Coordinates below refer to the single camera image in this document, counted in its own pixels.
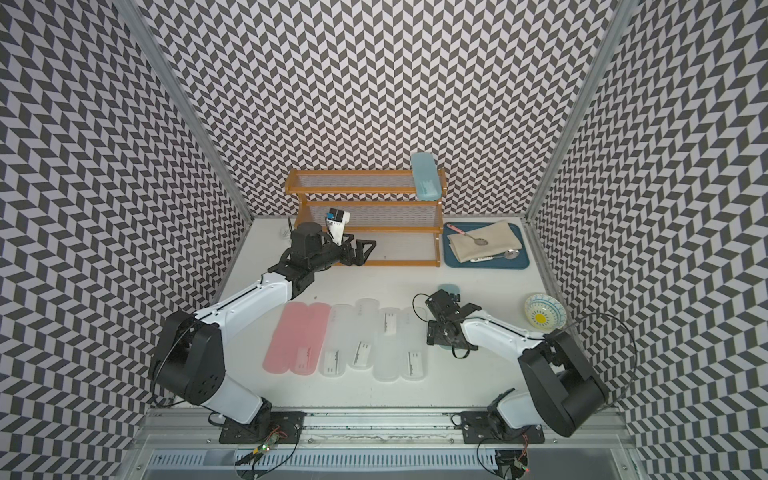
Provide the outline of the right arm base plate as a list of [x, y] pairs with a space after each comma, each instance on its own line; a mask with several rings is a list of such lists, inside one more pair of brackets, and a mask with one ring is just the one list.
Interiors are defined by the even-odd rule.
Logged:
[[459, 428], [465, 444], [500, 443], [538, 445], [545, 442], [543, 428], [529, 425], [519, 429], [508, 426], [500, 416], [481, 411], [459, 413]]

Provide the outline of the pink pencil case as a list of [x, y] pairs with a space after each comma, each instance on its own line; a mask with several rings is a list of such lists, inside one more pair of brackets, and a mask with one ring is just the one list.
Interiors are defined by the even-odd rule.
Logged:
[[308, 312], [309, 307], [305, 303], [290, 302], [285, 305], [262, 363], [267, 373], [283, 374], [293, 368]]
[[324, 303], [295, 302], [297, 313], [294, 344], [296, 353], [291, 371], [297, 375], [312, 375], [319, 364], [331, 306]]

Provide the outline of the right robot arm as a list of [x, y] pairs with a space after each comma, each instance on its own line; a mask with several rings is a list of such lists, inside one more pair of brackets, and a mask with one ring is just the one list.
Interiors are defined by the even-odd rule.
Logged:
[[535, 334], [493, 317], [480, 306], [461, 305], [440, 289], [428, 295], [427, 343], [463, 350], [485, 349], [520, 367], [525, 388], [497, 396], [479, 420], [463, 419], [468, 443], [542, 439], [533, 431], [546, 426], [570, 437], [605, 406], [609, 389], [576, 340], [563, 329]]

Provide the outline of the clear pencil case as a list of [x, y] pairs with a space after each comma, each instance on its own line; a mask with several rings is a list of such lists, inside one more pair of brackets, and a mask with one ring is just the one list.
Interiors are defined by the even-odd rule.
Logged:
[[347, 370], [355, 339], [356, 311], [352, 305], [331, 308], [318, 372], [327, 378], [339, 378]]
[[361, 299], [354, 306], [352, 350], [349, 361], [349, 366], [354, 370], [367, 370], [372, 367], [379, 307], [380, 304], [375, 299]]
[[397, 324], [398, 372], [406, 381], [421, 381], [427, 374], [427, 325], [412, 310], [403, 309]]
[[398, 366], [398, 318], [399, 309], [383, 308], [375, 322], [373, 347], [373, 377], [382, 383], [394, 382], [399, 378]]

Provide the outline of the metal spoon on tray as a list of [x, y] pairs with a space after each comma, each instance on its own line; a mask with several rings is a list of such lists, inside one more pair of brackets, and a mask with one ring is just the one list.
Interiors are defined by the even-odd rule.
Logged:
[[516, 259], [520, 255], [520, 253], [521, 253], [521, 251], [518, 250], [518, 249], [508, 249], [508, 250], [505, 250], [504, 252], [499, 253], [499, 254], [490, 255], [490, 256], [483, 256], [483, 257], [478, 257], [478, 258], [471, 259], [470, 262], [471, 263], [480, 263], [480, 262], [486, 262], [486, 261], [492, 261], [492, 260], [500, 260], [500, 259], [514, 260], [514, 259]]

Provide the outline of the yellow patterned bowl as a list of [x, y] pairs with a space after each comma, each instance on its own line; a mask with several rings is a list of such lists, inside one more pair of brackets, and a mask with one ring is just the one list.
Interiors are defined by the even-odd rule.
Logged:
[[560, 329], [568, 322], [565, 307], [547, 294], [530, 295], [524, 302], [524, 312], [528, 323], [541, 331]]

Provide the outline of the wooden three-tier shelf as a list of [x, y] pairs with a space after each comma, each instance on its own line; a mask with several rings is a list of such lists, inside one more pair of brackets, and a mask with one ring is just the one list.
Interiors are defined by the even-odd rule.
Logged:
[[299, 202], [297, 222], [323, 225], [337, 208], [351, 216], [347, 233], [378, 242], [371, 266], [438, 267], [443, 233], [442, 197], [445, 170], [437, 170], [437, 198], [416, 198], [409, 170], [297, 170], [287, 176], [285, 191]]

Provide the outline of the pink pencil case right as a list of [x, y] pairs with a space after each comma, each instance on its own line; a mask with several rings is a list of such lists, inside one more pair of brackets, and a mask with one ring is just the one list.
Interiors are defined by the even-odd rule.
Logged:
[[295, 302], [297, 313], [294, 344], [296, 353], [291, 371], [297, 375], [312, 375], [319, 364], [331, 306], [324, 303]]

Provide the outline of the dark teal tray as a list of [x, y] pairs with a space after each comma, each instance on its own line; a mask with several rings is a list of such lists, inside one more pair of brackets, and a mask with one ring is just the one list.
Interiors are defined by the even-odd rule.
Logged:
[[524, 241], [524, 235], [522, 233], [521, 228], [518, 225], [511, 223], [509, 221], [504, 221], [504, 222], [508, 222], [510, 224], [512, 230], [517, 234], [518, 238], [523, 242], [523, 249], [520, 250], [521, 253], [516, 259], [514, 260], [500, 259], [500, 260], [492, 260], [492, 261], [486, 261], [486, 262], [480, 262], [480, 263], [471, 263], [471, 262], [459, 263], [455, 258], [454, 254], [452, 253], [449, 247], [449, 242], [447, 239], [447, 237], [452, 234], [452, 232], [445, 227], [447, 223], [456, 223], [459, 227], [465, 227], [465, 228], [468, 228], [469, 230], [475, 230], [496, 222], [446, 222], [444, 224], [444, 230], [442, 235], [444, 263], [451, 268], [464, 268], [464, 269], [469, 269], [469, 268], [506, 269], [506, 270], [526, 269], [530, 264], [530, 260], [528, 257], [528, 250]]

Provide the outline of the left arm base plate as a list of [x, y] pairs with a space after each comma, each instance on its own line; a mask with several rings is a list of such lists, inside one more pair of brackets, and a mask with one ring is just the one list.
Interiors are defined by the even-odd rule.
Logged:
[[225, 445], [255, 446], [263, 444], [276, 430], [278, 445], [295, 445], [302, 433], [305, 417], [305, 413], [298, 410], [277, 411], [257, 416], [247, 425], [226, 418], [218, 442]]

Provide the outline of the beige folded cloth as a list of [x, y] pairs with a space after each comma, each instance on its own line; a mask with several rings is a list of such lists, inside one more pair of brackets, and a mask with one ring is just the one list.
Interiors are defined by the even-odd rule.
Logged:
[[447, 239], [459, 263], [523, 249], [523, 242], [508, 222], [499, 221], [475, 230], [459, 227], [456, 223], [447, 223], [445, 227], [452, 232]]

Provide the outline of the pink pencil case left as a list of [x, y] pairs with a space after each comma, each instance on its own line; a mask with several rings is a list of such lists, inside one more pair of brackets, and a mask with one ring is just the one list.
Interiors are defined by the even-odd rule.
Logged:
[[290, 302], [285, 305], [262, 363], [267, 373], [283, 374], [293, 368], [308, 312], [309, 307], [305, 303]]

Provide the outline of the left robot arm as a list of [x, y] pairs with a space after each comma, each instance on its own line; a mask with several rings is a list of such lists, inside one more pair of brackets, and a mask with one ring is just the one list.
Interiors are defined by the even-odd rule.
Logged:
[[290, 247], [254, 284], [210, 307], [178, 311], [165, 320], [150, 362], [150, 387], [162, 387], [247, 428], [265, 423], [271, 403], [227, 373], [225, 347], [263, 315], [303, 293], [318, 272], [337, 263], [362, 266], [376, 246], [342, 228], [327, 232], [314, 222], [299, 224], [291, 232]]

